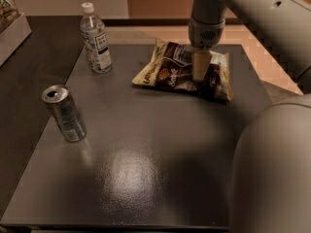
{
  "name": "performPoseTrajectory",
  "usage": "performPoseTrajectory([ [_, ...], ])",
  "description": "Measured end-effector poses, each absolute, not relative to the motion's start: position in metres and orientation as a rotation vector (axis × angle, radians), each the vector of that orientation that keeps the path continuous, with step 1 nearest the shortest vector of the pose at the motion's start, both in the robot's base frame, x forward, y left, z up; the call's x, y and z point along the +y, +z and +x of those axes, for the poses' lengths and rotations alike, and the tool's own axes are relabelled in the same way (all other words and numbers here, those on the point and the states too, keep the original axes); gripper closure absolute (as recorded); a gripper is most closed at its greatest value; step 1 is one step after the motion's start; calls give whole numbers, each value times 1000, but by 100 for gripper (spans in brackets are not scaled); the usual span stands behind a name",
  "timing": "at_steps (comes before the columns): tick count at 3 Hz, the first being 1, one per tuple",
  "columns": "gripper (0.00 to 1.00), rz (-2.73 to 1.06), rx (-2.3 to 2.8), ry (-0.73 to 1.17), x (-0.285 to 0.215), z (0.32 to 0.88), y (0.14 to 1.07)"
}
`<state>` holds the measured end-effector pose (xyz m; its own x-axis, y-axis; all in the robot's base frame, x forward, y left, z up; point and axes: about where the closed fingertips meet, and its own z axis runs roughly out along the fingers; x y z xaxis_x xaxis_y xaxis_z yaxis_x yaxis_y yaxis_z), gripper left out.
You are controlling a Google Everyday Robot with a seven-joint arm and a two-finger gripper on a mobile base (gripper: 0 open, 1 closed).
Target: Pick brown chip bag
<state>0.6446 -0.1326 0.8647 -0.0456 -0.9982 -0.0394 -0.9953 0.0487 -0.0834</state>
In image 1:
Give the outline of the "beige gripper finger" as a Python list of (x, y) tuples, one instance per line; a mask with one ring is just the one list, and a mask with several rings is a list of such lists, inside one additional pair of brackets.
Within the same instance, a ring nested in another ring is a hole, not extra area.
[(209, 50), (199, 50), (192, 55), (192, 79), (200, 83), (210, 66), (212, 54)]

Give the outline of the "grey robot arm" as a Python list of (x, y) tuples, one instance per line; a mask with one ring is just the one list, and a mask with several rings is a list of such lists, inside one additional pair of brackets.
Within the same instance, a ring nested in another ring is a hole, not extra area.
[(211, 48), (233, 11), (283, 69), (289, 90), (243, 130), (232, 164), (230, 233), (311, 233), (311, 7), (304, 0), (193, 0), (189, 37)]

